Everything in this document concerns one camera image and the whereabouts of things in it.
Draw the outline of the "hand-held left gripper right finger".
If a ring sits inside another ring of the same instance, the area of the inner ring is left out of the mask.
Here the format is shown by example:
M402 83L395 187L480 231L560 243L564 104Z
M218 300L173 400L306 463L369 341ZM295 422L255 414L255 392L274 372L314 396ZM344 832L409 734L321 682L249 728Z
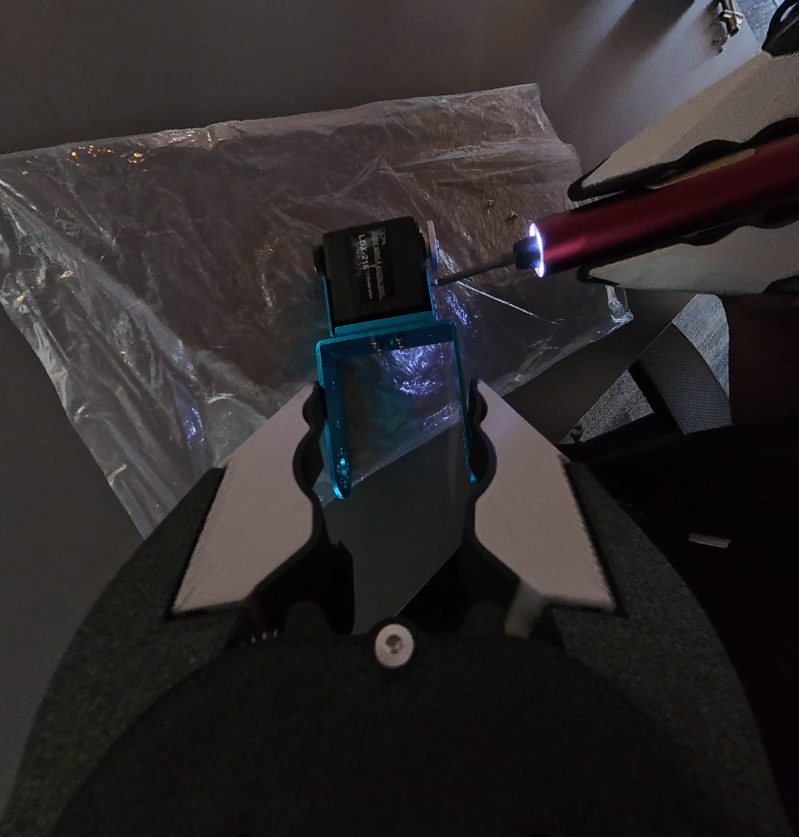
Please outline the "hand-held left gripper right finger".
M469 532L515 577L505 633L527 639L552 606L614 612L616 601L556 445L481 380L471 394L488 455Z

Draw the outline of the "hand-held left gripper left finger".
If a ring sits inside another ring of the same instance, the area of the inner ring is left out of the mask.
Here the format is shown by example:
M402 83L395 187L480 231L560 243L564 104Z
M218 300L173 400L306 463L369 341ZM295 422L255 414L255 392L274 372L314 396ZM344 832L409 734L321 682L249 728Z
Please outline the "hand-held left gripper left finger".
M322 388L307 384L231 455L172 615L232 609L318 542Z

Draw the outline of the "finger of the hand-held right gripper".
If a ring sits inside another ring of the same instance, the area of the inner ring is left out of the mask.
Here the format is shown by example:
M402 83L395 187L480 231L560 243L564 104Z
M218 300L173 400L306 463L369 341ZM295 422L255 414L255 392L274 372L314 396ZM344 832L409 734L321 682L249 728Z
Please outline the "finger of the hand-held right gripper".
M772 226L740 226L717 241L681 242L613 264L584 269L584 279L636 290L715 296L799 296L799 213Z
M568 197L585 202L649 185L798 124L799 51L762 52L627 141L572 183Z

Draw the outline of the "red electric screwdriver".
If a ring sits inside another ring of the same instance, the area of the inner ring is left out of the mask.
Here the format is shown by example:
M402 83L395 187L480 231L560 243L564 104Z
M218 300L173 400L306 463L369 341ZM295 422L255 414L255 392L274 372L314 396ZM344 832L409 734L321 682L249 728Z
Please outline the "red electric screwdriver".
M511 252L435 283L446 286L511 266L550 276L591 269L672 245L712 245L735 230L799 221L799 117L779 120L746 141L706 141L677 159L612 177L580 178L568 190L592 202L542 218Z

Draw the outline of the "blue metal servo bracket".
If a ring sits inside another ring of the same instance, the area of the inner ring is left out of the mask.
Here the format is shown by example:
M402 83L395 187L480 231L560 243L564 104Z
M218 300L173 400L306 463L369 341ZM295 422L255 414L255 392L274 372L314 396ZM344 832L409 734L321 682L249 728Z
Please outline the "blue metal servo bracket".
M339 362L353 357L381 354L384 350L407 350L416 347L450 344L454 353L454 377L459 394L463 425L464 451L471 482L476 474L469 463L473 433L470 429L469 400L461 363L456 325L438 320L433 312L413 313L368 320L351 326L331 324L331 337L316 344L319 383L324 393L326 421L324 433L333 490L345 499L352 485L352 457L348 444L347 421L339 373Z

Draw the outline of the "black servo motor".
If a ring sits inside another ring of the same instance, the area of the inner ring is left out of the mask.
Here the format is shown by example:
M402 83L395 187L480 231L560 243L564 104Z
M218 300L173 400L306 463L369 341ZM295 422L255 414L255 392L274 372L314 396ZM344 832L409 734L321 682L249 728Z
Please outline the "black servo motor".
M326 233L312 255L333 335L365 323L435 313L427 245L411 216Z

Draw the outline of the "grey desk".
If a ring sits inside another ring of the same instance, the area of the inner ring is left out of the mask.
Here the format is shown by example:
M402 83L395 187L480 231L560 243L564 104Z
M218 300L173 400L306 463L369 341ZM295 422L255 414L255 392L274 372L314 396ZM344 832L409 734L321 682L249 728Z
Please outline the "grey desk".
M586 170L758 51L714 2L0 2L0 153L536 82ZM141 537L0 305L0 816Z

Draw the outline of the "small metal clasp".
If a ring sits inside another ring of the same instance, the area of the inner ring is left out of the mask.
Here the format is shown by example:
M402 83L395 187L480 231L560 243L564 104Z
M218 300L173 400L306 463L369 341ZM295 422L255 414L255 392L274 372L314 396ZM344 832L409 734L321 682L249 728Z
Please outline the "small metal clasp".
M745 15L735 1L711 1L710 8L717 26L717 36L711 44L722 53L727 44L740 33Z

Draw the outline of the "clear plastic bag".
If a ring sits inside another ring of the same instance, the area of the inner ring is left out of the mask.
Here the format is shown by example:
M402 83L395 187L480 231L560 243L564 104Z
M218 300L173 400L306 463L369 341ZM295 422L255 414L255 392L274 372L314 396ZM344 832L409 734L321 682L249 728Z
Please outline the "clear plastic bag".
M432 220L458 270L580 174L535 84L3 155L0 304L147 535L317 380L322 234Z

